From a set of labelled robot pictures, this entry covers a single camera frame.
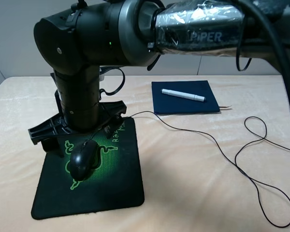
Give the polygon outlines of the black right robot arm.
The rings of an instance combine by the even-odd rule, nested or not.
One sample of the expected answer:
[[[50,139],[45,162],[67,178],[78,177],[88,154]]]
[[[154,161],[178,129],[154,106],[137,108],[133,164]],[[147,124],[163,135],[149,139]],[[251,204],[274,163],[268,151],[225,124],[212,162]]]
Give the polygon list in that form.
[[[125,113],[123,102],[100,103],[107,69],[152,69],[179,53],[262,58],[290,74],[290,0],[80,0],[37,22],[34,40],[53,68],[59,113],[29,134],[49,150],[59,136],[112,126]]]

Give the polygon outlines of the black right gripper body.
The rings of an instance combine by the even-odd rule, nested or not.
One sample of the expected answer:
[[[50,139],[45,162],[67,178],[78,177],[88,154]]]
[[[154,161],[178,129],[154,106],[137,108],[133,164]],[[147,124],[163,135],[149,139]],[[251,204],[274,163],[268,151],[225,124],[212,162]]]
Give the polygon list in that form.
[[[34,145],[46,138],[58,138],[69,134],[93,134],[106,126],[116,115],[125,114],[123,101],[99,102],[86,110],[71,111],[59,108],[59,113],[40,125],[29,129]]]

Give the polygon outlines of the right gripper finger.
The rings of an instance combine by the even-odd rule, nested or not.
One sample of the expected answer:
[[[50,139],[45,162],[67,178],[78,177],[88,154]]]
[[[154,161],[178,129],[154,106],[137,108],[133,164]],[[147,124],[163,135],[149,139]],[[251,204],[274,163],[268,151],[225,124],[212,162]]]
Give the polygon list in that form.
[[[103,128],[104,135],[107,139],[110,139],[115,131],[122,125],[123,118],[121,115],[116,115],[110,119],[110,121]]]
[[[61,148],[60,148],[60,145],[59,145],[59,142],[58,142],[57,138],[46,138],[46,139],[43,139],[43,140],[41,140],[41,144],[42,144],[43,150],[46,153],[55,154],[55,155],[57,155],[60,158],[64,157],[64,154],[61,151]]]

